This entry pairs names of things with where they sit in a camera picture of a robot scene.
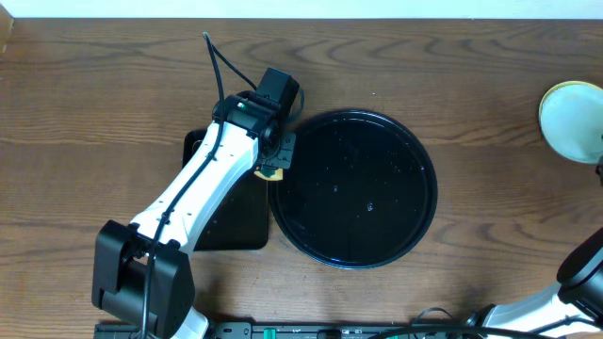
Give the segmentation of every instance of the wooden table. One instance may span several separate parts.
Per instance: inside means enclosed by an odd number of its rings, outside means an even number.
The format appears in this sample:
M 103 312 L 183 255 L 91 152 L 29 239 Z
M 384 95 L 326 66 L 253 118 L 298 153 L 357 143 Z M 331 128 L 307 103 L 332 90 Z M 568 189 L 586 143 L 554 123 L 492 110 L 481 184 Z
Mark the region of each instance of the wooden table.
M 294 74 L 305 119 L 364 107 L 408 126 L 440 192 L 423 240 L 377 269 L 320 264 L 274 220 L 262 250 L 196 253 L 196 307 L 214 319 L 464 317 L 553 283 L 603 222 L 594 168 L 537 122 L 551 86 L 603 84 L 603 22 L 18 20 L 0 66 L 0 337 L 89 338 L 113 319 L 90 303 L 94 239 L 161 193 L 185 134 L 209 124 L 204 30 L 252 79 Z

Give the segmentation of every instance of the black round tray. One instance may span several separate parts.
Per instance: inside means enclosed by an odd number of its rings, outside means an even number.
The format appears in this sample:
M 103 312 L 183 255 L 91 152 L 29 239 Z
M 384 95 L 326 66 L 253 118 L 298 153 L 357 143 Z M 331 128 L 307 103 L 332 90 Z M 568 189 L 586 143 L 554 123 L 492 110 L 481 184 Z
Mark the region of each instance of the black round tray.
M 299 250 L 330 266 L 373 268 L 397 260 L 427 232 L 435 171 L 406 127 L 346 109 L 316 116 L 295 133 L 291 169 L 269 185 L 269 201 Z

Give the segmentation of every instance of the wood grain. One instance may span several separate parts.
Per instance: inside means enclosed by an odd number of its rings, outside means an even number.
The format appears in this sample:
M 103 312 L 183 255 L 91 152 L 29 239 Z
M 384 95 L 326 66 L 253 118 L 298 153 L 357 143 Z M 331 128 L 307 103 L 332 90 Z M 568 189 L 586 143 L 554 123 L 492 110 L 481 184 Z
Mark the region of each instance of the wood grain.
M 294 74 L 305 119 L 348 106 L 404 123 L 440 191 L 425 238 L 377 269 L 319 264 L 274 220 L 262 250 L 195 254 L 210 316 L 463 317 L 553 283 L 603 221 L 594 169 L 554 154 L 536 119 L 556 83 L 603 84 L 602 22 L 20 20 L 0 66 L 0 337 L 91 337 L 112 320 L 90 303 L 94 239 L 162 192 L 185 134 L 209 124 L 204 30 L 252 79 Z

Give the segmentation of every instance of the white wall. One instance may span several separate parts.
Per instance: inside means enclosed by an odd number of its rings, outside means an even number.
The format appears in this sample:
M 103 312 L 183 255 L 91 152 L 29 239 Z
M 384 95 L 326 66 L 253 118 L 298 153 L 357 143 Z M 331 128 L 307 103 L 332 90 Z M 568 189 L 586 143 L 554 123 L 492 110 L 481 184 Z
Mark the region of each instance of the white wall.
M 603 19 L 603 0 L 0 0 L 16 18 Z

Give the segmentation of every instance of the white backdrop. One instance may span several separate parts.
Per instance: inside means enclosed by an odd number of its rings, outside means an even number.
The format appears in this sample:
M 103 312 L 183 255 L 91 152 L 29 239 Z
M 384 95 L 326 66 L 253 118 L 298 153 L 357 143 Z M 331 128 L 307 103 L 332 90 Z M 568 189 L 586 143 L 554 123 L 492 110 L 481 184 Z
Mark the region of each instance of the white backdrop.
M 603 0 L 0 0 L 16 18 L 603 19 Z

